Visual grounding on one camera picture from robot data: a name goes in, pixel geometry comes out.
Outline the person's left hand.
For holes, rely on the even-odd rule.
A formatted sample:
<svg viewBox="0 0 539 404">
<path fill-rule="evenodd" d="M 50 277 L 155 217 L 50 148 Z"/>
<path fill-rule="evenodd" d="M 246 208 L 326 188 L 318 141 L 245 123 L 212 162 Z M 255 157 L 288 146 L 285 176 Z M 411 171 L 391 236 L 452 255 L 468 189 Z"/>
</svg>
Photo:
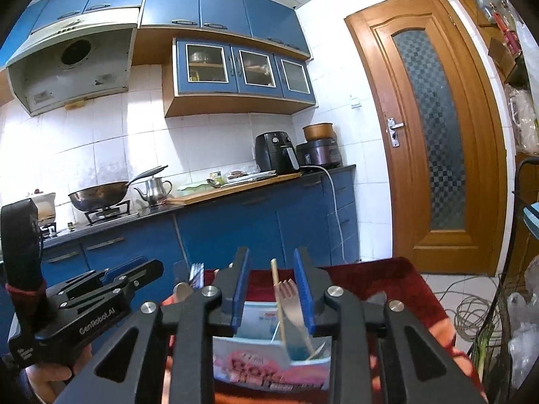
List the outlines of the person's left hand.
<svg viewBox="0 0 539 404">
<path fill-rule="evenodd" d="M 88 345 L 81 350 L 72 368 L 44 362 L 25 368 L 30 388 L 38 402 L 53 403 L 65 387 L 65 382 L 78 375 L 91 358 L 91 346 Z"/>
</svg>

